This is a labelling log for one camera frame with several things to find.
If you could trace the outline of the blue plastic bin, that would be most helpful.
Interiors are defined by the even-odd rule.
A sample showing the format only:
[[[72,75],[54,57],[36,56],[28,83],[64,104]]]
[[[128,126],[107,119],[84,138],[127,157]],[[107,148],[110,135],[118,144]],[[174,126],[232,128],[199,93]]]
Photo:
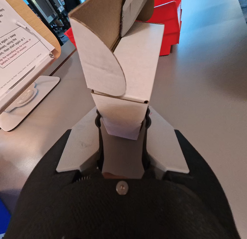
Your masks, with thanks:
[[[4,236],[10,223],[11,214],[2,200],[0,200],[0,238]]]

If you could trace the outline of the printed instruction sheet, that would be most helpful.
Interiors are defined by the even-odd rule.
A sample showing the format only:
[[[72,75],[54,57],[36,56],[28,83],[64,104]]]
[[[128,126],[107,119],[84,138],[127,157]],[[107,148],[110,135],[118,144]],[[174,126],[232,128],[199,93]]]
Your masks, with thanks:
[[[0,0],[0,93],[3,96],[55,48]]]

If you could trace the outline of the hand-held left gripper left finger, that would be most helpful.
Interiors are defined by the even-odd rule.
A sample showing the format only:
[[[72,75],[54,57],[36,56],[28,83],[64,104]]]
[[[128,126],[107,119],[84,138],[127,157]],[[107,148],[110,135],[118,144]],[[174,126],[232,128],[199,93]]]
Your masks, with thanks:
[[[57,172],[83,172],[96,166],[103,146],[100,126],[100,115],[93,108],[72,127]]]

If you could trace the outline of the red plastic bin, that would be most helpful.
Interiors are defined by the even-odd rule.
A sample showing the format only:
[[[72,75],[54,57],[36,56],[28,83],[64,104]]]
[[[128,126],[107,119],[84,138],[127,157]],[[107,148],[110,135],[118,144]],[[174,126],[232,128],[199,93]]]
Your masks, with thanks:
[[[160,56],[170,54],[179,43],[181,0],[86,0],[69,12],[71,28],[66,32],[75,45],[72,21],[84,24],[114,52],[120,39],[127,35],[134,22],[164,25]]]

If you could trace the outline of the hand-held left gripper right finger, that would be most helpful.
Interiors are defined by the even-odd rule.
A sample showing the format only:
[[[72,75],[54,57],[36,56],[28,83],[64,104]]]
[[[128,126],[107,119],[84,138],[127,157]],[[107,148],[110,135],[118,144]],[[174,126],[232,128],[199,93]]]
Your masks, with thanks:
[[[147,107],[141,126],[142,166],[162,172],[189,173],[175,129],[151,106]]]

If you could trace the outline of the white cardboard box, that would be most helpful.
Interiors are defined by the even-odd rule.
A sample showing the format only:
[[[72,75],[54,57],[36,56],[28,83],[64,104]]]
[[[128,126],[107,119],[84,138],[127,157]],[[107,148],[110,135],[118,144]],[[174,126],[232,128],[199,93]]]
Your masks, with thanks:
[[[164,25],[148,23],[154,0],[86,0],[68,14],[87,87],[107,133],[138,138]]]

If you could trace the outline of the grey cabinet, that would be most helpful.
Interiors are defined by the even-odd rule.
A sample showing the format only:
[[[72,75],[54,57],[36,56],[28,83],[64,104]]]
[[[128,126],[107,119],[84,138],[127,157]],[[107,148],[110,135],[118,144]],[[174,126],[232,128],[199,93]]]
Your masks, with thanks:
[[[46,19],[48,23],[51,23],[54,19],[58,17],[57,12],[55,11],[53,5],[49,0],[31,0],[32,3],[36,6],[38,11]],[[62,13],[65,9],[60,0],[52,0],[57,10]]]

